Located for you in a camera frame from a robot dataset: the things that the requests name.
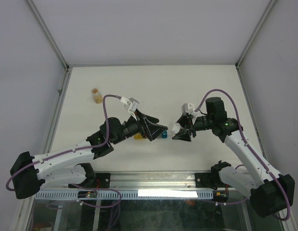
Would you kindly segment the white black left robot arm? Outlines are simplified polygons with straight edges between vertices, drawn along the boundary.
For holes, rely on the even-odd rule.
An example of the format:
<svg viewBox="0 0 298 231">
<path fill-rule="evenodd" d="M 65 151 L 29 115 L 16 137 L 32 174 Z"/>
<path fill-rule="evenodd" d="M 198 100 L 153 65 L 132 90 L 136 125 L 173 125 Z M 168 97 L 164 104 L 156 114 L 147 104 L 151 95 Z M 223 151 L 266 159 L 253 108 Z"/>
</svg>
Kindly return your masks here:
<svg viewBox="0 0 298 231">
<path fill-rule="evenodd" d="M 91 161 L 106 156 L 114 150 L 114 144 L 136 134 L 153 141 L 167 129 L 159 124 L 159 119 L 139 110 L 123 123 L 110 117 L 99 131 L 67 150 L 38 155 L 30 152 L 19 154 L 8 182 L 13 184 L 12 191 L 17 199 L 29 198 L 41 189 L 55 186 L 90 187 L 96 180 Z"/>
</svg>

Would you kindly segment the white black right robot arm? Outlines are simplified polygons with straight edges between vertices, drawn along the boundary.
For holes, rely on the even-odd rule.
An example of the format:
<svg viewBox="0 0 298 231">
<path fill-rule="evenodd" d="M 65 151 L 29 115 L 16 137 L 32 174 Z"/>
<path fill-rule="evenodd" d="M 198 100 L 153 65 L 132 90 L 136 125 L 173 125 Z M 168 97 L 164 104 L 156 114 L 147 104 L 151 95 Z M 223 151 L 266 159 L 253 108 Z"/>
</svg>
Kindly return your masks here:
<svg viewBox="0 0 298 231">
<path fill-rule="evenodd" d="M 171 129 L 173 139 L 191 141 L 198 131 L 211 130 L 234 152 L 248 173 L 243 174 L 230 163 L 219 161 L 211 167 L 210 174 L 200 180 L 202 184 L 214 190 L 221 185 L 232 186 L 250 201 L 262 218 L 283 209 L 289 213 L 294 198 L 294 179 L 289 174 L 282 175 L 253 149 L 238 119 L 227 116 L 220 97 L 206 99 L 205 105 L 205 114 L 196 111 L 192 103 L 181 107 L 182 115 Z"/>
</svg>

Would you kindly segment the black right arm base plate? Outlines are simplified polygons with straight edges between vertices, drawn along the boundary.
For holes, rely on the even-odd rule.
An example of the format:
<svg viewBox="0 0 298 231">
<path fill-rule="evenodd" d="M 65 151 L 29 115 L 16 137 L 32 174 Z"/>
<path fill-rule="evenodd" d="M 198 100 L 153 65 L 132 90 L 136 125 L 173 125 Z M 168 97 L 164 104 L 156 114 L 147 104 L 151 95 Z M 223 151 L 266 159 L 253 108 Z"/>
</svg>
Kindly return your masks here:
<svg viewBox="0 0 298 231">
<path fill-rule="evenodd" d="M 218 188 L 226 187 L 226 184 L 221 180 L 220 173 L 196 172 L 194 174 L 194 181 L 196 188 L 217 190 Z"/>
</svg>

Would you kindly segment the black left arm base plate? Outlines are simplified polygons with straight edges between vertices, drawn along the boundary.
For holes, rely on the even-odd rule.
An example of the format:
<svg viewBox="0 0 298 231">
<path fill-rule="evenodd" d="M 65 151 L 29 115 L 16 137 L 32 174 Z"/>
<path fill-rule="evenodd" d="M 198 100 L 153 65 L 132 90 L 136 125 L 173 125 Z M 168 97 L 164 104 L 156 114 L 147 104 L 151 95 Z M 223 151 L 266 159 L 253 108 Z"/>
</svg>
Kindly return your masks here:
<svg viewBox="0 0 298 231">
<path fill-rule="evenodd" d="M 97 172 L 95 177 L 85 179 L 83 183 L 78 184 L 82 188 L 109 188 L 111 182 L 111 173 Z"/>
</svg>

